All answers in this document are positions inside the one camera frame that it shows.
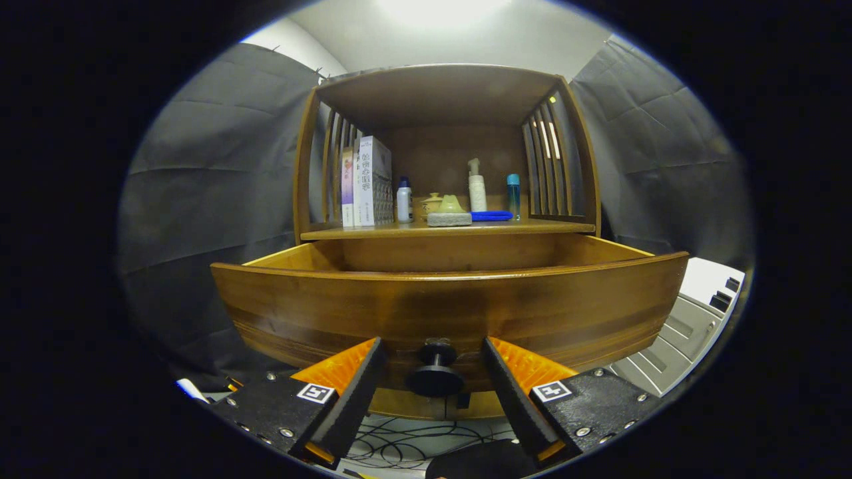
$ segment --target gray curtain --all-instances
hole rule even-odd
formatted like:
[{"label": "gray curtain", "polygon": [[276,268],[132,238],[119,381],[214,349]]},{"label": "gray curtain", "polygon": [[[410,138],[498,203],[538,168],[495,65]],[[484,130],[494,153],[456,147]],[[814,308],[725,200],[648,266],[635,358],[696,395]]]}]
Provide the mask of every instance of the gray curtain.
[{"label": "gray curtain", "polygon": [[744,160],[696,95],[615,35],[573,88],[615,239],[745,268],[754,232]]},{"label": "gray curtain", "polygon": [[317,82],[297,61],[237,44],[165,105],[128,171],[118,269],[136,325],[203,390],[275,363],[243,343],[210,264],[295,244],[296,138]]}]

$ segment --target book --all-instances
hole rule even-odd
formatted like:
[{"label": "book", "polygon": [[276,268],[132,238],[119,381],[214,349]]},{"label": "book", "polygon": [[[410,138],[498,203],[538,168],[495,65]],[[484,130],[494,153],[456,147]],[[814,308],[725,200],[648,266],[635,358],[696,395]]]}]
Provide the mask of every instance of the book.
[{"label": "book", "polygon": [[355,147],[345,147],[340,155],[340,201],[344,228],[355,226],[352,196],[355,154]]},{"label": "book", "polygon": [[394,222],[390,150],[374,136],[361,138],[354,167],[355,226]]}]

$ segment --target open drawer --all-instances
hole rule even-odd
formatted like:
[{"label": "open drawer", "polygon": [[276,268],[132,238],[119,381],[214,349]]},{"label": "open drawer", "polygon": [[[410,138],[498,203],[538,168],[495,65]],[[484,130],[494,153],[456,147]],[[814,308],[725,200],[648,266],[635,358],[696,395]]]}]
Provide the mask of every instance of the open drawer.
[{"label": "open drawer", "polygon": [[472,392],[491,389],[486,335],[578,370],[645,349],[687,260],[582,234],[489,234],[321,240],[211,269],[253,349],[304,367],[380,336],[381,386],[403,390],[423,342],[448,338]]}]

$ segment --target blue object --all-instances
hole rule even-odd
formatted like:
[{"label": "blue object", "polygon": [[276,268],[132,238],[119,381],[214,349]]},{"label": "blue object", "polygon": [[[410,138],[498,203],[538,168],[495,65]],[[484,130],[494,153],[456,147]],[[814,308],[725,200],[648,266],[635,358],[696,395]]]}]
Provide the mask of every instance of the blue object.
[{"label": "blue object", "polygon": [[472,211],[470,216],[475,222],[504,222],[514,215],[511,211]]},{"label": "blue object", "polygon": [[509,195],[509,211],[515,220],[521,219],[521,177],[516,173],[506,176],[506,190]]}]

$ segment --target white bottle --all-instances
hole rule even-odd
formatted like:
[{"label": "white bottle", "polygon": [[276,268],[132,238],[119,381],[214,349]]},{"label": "white bottle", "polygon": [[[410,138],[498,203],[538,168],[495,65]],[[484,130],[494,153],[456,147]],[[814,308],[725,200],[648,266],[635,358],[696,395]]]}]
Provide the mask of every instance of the white bottle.
[{"label": "white bottle", "polygon": [[485,197],[485,178],[479,174],[479,159],[474,158],[468,162],[468,190],[470,191],[470,210],[488,211]]},{"label": "white bottle", "polygon": [[400,222],[414,221],[412,188],[408,184],[408,176],[400,177],[400,189],[396,190],[396,216]]}]

